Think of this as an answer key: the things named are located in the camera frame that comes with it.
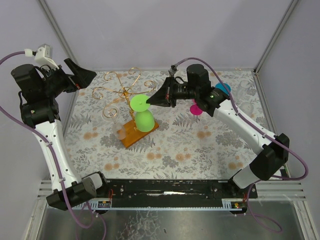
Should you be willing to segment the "clear wine glass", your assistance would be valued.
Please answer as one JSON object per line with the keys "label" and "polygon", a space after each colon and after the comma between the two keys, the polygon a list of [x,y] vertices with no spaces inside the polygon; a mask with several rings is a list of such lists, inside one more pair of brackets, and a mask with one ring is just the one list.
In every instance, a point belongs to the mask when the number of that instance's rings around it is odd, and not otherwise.
{"label": "clear wine glass", "polygon": [[112,123],[112,132],[118,140],[126,137],[126,130],[119,122],[120,110],[115,105],[107,105],[103,108],[101,117],[103,120]]}
{"label": "clear wine glass", "polygon": [[246,96],[248,90],[251,87],[251,83],[248,80],[242,80],[236,89],[236,97],[238,100]]}
{"label": "clear wine glass", "polygon": [[248,116],[251,116],[254,111],[254,105],[250,102],[243,102],[239,108]]}

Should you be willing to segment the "pink wine glass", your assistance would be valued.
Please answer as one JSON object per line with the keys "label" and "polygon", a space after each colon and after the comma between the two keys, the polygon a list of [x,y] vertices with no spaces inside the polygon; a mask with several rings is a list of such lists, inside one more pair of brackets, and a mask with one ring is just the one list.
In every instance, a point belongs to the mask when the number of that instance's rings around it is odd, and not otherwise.
{"label": "pink wine glass", "polygon": [[203,113],[203,111],[197,106],[194,99],[193,99],[193,105],[189,108],[189,111],[194,116],[199,116]]}

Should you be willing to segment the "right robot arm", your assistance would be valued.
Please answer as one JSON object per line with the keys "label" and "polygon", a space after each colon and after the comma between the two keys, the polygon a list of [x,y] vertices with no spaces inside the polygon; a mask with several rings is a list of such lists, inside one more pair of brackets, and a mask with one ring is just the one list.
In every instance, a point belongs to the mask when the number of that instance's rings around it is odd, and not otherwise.
{"label": "right robot arm", "polygon": [[275,135],[238,109],[227,89],[211,85],[209,72],[203,65],[189,65],[186,69],[187,81],[183,82],[178,82],[175,77],[176,69],[172,65],[163,85],[146,102],[154,106],[174,108],[177,100],[194,100],[203,112],[235,131],[256,154],[248,166],[230,178],[239,189],[273,177],[288,161],[289,138],[283,133]]}

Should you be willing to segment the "clear wine glass front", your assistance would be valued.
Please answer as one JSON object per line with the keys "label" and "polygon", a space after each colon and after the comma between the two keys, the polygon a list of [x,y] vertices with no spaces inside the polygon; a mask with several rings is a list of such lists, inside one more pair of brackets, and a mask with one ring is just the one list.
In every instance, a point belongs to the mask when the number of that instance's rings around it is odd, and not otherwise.
{"label": "clear wine glass front", "polygon": [[126,137],[126,130],[119,122],[120,110],[115,105],[107,105],[103,108],[101,117],[103,120],[112,123],[112,132],[118,140]]}

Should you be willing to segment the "green wine glass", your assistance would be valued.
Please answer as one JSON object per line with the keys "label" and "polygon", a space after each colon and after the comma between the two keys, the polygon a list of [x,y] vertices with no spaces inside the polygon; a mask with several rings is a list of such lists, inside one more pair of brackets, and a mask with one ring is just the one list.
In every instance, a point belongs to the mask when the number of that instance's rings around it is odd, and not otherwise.
{"label": "green wine glass", "polygon": [[155,126],[153,114],[149,111],[149,97],[144,94],[135,95],[130,101],[130,107],[135,112],[134,121],[140,132],[150,132]]}

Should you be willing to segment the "blue wine glass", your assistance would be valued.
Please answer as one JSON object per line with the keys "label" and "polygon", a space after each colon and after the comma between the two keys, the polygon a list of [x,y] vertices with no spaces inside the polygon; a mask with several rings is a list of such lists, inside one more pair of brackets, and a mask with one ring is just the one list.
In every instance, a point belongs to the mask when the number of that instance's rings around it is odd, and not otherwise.
{"label": "blue wine glass", "polygon": [[222,90],[228,96],[229,96],[229,93],[231,92],[231,87],[227,83],[224,83],[224,84],[217,83],[214,87]]}

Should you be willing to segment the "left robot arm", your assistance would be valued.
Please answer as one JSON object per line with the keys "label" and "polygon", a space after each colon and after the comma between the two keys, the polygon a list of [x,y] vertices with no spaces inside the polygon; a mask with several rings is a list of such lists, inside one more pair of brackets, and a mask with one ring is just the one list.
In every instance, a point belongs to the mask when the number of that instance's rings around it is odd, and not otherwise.
{"label": "left robot arm", "polygon": [[11,71],[11,75],[26,100],[20,106],[21,119],[30,127],[38,140],[47,163],[52,194],[46,197],[49,206],[66,211],[93,198],[107,195],[107,181],[98,171],[84,178],[72,165],[63,136],[56,97],[62,92],[73,93],[88,87],[96,73],[64,60],[71,70],[66,74],[61,66],[46,64],[46,70],[32,64],[23,64]]}

